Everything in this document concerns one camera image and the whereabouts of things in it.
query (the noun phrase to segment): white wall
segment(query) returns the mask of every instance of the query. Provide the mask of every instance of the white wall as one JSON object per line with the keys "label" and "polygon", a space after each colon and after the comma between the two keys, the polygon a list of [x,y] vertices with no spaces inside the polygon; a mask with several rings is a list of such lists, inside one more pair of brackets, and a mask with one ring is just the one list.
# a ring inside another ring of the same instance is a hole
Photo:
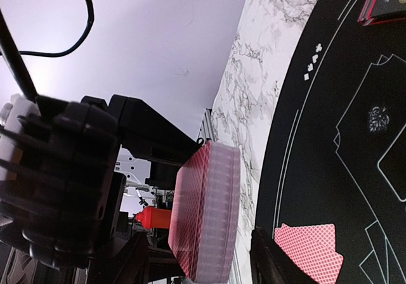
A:
{"label": "white wall", "polygon": [[[24,60],[41,94],[145,100],[191,137],[212,106],[245,0],[93,0],[95,25],[73,54]],[[20,49],[69,48],[86,24],[84,0],[0,0]],[[19,92],[0,61],[0,103]]]}

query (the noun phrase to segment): white marble surface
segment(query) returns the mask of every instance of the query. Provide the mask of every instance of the white marble surface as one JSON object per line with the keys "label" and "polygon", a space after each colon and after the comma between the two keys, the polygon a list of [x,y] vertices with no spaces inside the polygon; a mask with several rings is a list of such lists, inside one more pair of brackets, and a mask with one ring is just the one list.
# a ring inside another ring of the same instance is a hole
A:
{"label": "white marble surface", "polygon": [[230,283],[252,283],[249,250],[266,142],[296,44],[317,0],[246,0],[214,102],[216,139],[242,153],[236,259]]}

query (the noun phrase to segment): deck of cards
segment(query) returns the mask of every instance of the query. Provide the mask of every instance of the deck of cards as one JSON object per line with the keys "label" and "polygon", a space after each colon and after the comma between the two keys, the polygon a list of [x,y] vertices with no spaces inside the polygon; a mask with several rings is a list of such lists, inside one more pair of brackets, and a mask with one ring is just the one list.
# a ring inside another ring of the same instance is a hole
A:
{"label": "deck of cards", "polygon": [[343,256],[336,252],[333,224],[275,229],[275,242],[304,273],[320,284],[337,282]]}
{"label": "deck of cards", "polygon": [[362,25],[373,25],[406,19],[406,0],[366,0],[358,19]]}

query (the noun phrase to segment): orange container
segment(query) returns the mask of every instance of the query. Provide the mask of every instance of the orange container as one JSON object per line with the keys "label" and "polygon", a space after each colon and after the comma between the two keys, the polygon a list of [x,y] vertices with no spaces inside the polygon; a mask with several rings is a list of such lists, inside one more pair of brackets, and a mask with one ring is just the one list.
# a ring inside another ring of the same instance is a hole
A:
{"label": "orange container", "polygon": [[169,229],[172,211],[158,209],[152,206],[145,207],[143,212],[135,216],[137,222],[142,223],[145,229],[162,228]]}

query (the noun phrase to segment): red playing card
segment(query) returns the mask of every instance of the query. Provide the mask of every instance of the red playing card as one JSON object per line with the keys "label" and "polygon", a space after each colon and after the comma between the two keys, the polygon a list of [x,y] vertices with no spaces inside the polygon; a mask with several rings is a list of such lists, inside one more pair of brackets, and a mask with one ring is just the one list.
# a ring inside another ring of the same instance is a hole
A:
{"label": "red playing card", "polygon": [[306,274],[320,284],[337,281],[343,256],[288,226],[275,230],[275,242]]}
{"label": "red playing card", "polygon": [[312,238],[324,246],[336,251],[336,227],[334,224],[291,227],[303,235]]}

